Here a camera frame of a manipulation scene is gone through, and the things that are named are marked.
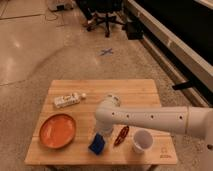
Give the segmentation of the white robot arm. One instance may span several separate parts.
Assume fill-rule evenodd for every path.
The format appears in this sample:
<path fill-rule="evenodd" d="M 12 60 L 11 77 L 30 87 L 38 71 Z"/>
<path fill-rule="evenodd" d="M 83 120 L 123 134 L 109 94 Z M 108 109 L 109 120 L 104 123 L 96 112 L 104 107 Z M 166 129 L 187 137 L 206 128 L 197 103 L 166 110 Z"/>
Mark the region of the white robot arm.
<path fill-rule="evenodd" d="M 97 106 L 97 129 L 110 132 L 115 124 L 185 134 L 203 139 L 213 150 L 213 108 L 203 107 L 122 107 L 117 96 L 108 94 Z"/>

